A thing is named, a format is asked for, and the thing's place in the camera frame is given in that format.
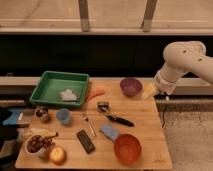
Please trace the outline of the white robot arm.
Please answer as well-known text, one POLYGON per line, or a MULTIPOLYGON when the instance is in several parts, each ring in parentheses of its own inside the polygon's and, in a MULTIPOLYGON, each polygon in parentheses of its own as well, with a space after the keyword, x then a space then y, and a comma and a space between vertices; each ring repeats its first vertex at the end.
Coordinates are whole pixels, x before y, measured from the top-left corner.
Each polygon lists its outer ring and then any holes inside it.
POLYGON ((169 43, 163 50, 164 64, 142 93, 143 99, 157 94, 171 95, 180 78, 188 72, 213 85, 213 57, 206 55, 201 41, 169 43))

